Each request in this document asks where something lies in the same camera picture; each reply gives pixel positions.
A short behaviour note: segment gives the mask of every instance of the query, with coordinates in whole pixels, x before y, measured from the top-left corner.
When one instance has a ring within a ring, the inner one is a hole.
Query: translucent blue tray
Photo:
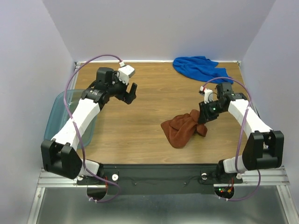
[[[68,107],[72,113],[75,111],[83,91],[84,90],[67,91],[66,100],[68,102]],[[64,92],[62,92],[55,99],[46,127],[44,139],[51,140],[54,137],[54,135],[61,130],[61,128],[65,125],[66,121],[69,118],[70,117],[64,107]],[[86,147],[92,140],[96,119],[97,117],[95,117],[91,121],[91,123],[89,124],[82,136],[84,147]]]

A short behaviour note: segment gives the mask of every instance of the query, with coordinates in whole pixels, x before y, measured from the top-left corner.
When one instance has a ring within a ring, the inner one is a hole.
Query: white wall
[[[41,0],[0,7],[0,223],[26,223],[40,144],[73,60]]]
[[[43,0],[68,50],[127,60],[241,60],[275,0]]]
[[[285,135],[283,163],[299,208],[299,1],[276,0],[241,64],[261,118]]]

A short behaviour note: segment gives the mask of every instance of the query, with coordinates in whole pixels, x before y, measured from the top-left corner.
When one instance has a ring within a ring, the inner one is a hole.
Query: wooden tabletop
[[[130,105],[115,98],[105,105],[86,147],[88,159],[114,164],[218,163],[235,156],[240,125],[228,112],[206,124],[206,137],[195,134],[180,149],[169,144],[160,127],[176,115],[199,110],[203,97],[198,91],[203,82],[178,74],[172,63],[129,64],[136,70],[131,83],[138,84],[137,98]],[[76,89],[86,89],[95,80],[99,67],[116,70],[118,64],[88,64],[79,72]],[[237,63],[220,63],[218,67],[226,68],[229,76],[243,82]],[[207,87],[214,89],[215,84]],[[233,89],[244,92],[238,84]],[[241,149],[245,143],[244,134]]]

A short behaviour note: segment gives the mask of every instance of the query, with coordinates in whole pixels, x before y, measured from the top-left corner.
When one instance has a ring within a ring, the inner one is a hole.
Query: gray metal surface
[[[236,186],[234,198],[253,186]],[[261,186],[241,202],[213,195],[119,196],[110,203],[88,201],[84,188],[47,188],[39,224],[287,224],[276,186]]]

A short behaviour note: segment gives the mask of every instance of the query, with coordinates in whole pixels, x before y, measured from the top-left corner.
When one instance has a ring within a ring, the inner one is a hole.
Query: blue cloth
[[[173,68],[184,76],[197,81],[206,82],[216,77],[229,77],[225,68],[215,68],[218,62],[212,62],[204,56],[177,57],[173,61]],[[230,82],[229,79],[216,79],[212,83]]]

